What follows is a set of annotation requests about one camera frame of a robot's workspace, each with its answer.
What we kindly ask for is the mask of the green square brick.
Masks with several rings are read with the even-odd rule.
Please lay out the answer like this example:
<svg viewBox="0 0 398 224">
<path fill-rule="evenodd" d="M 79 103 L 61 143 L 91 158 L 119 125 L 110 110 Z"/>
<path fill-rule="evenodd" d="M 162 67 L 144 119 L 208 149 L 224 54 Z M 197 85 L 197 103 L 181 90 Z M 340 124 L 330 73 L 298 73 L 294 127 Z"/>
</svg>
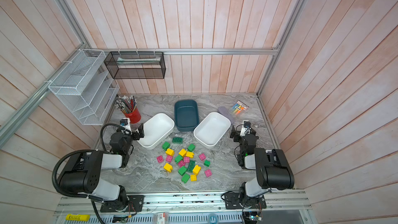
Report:
<svg viewBox="0 0 398 224">
<path fill-rule="evenodd" d="M 163 145 L 162 145 L 162 149 L 163 150 L 168 150 L 169 148 L 170 148 L 170 146 L 171 146 L 171 144 L 169 143 L 169 142 L 165 142 Z"/>
</svg>

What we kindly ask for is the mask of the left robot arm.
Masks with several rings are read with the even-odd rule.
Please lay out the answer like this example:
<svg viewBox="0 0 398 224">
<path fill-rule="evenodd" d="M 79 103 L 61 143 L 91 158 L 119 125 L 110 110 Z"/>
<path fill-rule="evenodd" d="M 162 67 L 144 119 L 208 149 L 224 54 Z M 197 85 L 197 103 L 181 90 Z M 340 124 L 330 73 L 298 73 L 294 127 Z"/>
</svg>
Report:
<svg viewBox="0 0 398 224">
<path fill-rule="evenodd" d="M 133 141 L 145 136 L 141 124 L 136 131 L 116 125 L 111 135 L 111 150 L 83 149 L 66 154 L 52 171 L 52 184 L 55 190 L 70 198 L 90 199 L 94 212 L 111 213 L 142 211 L 144 196 L 129 195 L 125 187 L 112 184 L 101 178 L 103 170 L 125 168 L 134 150 Z"/>
</svg>

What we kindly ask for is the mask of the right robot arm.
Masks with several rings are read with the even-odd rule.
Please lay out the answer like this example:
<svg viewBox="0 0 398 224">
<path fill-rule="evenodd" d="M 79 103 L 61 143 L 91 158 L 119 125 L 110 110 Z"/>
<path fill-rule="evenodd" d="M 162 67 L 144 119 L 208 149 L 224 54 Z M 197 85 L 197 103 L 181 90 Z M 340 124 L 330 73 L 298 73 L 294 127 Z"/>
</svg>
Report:
<svg viewBox="0 0 398 224">
<path fill-rule="evenodd" d="M 256 177 L 244 182 L 238 194 L 228 193 L 227 201 L 241 208 L 259 205 L 260 198 L 273 189 L 293 189 L 294 175 L 285 153 L 281 149 L 266 150 L 257 147 L 256 131 L 246 121 L 233 127 L 230 138 L 239 143 L 239 153 L 235 153 L 238 165 L 242 169 L 253 170 Z"/>
</svg>

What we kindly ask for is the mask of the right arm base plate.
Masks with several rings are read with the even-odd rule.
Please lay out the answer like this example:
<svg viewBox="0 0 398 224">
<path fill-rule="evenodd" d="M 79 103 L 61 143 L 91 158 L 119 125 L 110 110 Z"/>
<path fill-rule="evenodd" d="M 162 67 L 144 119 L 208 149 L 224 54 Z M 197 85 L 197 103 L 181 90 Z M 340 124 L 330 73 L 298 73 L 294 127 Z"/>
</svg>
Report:
<svg viewBox="0 0 398 224">
<path fill-rule="evenodd" d="M 264 197 L 248 197 L 242 193 L 227 191 L 221 195 L 226 209 L 244 209 L 244 208 L 266 208 Z"/>
</svg>

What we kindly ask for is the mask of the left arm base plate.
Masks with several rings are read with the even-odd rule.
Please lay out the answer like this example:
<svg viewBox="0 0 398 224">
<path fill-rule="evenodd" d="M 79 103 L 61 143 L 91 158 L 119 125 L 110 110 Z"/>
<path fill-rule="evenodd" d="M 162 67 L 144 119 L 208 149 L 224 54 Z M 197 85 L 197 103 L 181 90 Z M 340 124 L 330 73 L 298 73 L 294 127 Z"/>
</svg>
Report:
<svg viewBox="0 0 398 224">
<path fill-rule="evenodd" d="M 126 195 L 115 201 L 105 201 L 100 209 L 101 213 L 112 212 L 141 212 L 144 205 L 144 195 Z"/>
</svg>

